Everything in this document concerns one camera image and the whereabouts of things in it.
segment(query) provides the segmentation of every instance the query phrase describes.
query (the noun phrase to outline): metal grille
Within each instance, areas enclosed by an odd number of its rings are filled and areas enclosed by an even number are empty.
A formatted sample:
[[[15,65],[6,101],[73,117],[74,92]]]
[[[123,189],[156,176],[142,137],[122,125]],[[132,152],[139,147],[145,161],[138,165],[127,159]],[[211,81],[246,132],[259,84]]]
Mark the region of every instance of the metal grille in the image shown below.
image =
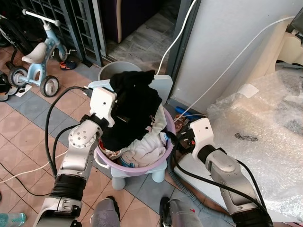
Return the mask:
[[[103,33],[97,26],[101,17],[96,0],[12,0],[19,9],[28,9],[42,16],[60,20],[61,26],[52,26],[64,44],[74,47],[78,57],[102,66],[101,53],[105,53]],[[37,24],[36,18],[27,18]]]

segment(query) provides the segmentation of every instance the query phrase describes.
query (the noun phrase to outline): white cloth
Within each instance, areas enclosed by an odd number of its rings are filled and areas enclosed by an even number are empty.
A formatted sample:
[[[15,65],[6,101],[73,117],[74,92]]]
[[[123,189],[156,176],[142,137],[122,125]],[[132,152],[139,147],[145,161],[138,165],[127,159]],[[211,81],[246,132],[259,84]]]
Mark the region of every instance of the white cloth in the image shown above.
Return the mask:
[[[119,161],[127,167],[145,167],[158,161],[166,151],[167,136],[161,132],[166,127],[163,106],[160,105],[152,130],[142,140],[135,140],[127,148],[121,150]]]

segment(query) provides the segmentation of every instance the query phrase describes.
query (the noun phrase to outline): bike seat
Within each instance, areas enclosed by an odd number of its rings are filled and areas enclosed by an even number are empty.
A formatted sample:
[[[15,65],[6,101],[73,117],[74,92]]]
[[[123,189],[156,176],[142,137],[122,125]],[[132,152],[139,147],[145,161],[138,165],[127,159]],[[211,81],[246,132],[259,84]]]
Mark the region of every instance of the bike seat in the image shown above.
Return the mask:
[[[45,43],[39,43],[34,50],[26,56],[22,57],[23,61],[31,64],[40,64],[46,55],[47,46]]]

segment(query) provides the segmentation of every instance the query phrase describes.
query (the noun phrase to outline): black cloth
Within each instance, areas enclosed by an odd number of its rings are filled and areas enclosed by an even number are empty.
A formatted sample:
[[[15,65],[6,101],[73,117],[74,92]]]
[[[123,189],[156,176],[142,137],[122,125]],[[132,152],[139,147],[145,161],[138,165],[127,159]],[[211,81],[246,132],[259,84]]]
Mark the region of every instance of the black cloth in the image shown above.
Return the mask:
[[[103,131],[104,147],[118,151],[128,147],[135,139],[141,140],[152,127],[162,99],[149,87],[155,71],[123,72],[110,79],[110,85],[118,94],[116,108],[112,111],[115,124]]]

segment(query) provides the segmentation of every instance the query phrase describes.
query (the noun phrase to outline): plastic wrap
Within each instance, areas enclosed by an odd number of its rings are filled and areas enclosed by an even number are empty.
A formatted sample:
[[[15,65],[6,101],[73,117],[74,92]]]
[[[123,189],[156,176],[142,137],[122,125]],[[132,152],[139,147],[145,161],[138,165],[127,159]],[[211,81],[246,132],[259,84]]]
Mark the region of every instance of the plastic wrap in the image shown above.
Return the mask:
[[[268,209],[303,221],[303,70],[282,69],[207,109],[214,141],[253,172]]]

